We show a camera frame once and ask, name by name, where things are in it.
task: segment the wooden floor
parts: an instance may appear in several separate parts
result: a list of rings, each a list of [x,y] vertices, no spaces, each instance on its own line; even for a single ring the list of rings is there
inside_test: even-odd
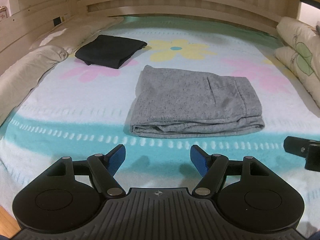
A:
[[[11,238],[18,231],[20,231],[20,228],[17,221],[0,206],[0,235]]]

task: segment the black robotic gripper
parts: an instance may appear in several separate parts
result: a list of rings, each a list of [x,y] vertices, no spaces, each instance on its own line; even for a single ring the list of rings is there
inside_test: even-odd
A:
[[[231,161],[193,145],[202,179],[187,188],[124,189],[113,178],[125,147],[86,161],[62,157],[13,201],[21,231],[12,239],[232,240],[305,239],[295,228],[304,211],[299,193],[252,156]],[[92,187],[75,180],[88,175]],[[227,176],[241,175],[226,187]]]

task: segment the blue flower center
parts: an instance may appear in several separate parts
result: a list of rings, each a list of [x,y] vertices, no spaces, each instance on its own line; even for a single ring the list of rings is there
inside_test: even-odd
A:
[[[171,47],[170,48],[171,50],[180,50],[180,49],[182,49],[181,47]]]

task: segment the pillow with leaf design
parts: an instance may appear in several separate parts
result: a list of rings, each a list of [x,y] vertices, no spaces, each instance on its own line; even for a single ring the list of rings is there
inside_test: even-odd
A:
[[[290,46],[276,49],[275,57],[301,81],[306,90],[313,97],[316,104],[320,107],[320,80],[313,70],[311,55],[308,48],[303,44],[298,44],[298,53]]]
[[[305,60],[308,66],[301,67],[306,75],[313,72],[320,76],[320,36],[312,26],[296,19],[283,17],[277,26],[281,38]]]

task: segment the pink flower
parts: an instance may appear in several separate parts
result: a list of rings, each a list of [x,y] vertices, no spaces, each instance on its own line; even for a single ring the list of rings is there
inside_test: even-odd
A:
[[[273,69],[265,65],[255,65],[255,63],[243,59],[224,59],[223,62],[237,67],[237,69],[232,72],[232,76],[246,77],[250,82],[258,81],[264,90],[271,93],[277,93],[279,91],[289,93],[289,90],[286,88],[286,85],[289,83],[288,79],[285,78],[285,76],[275,74]]]
[[[70,69],[60,76],[60,79],[68,79],[74,76],[79,76],[78,80],[82,83],[87,83],[93,81],[99,75],[106,77],[116,77],[119,76],[121,70],[114,69],[110,67],[104,67],[99,65],[86,65],[82,60],[75,59],[77,67]],[[127,60],[122,67],[137,65],[139,62],[134,59]]]

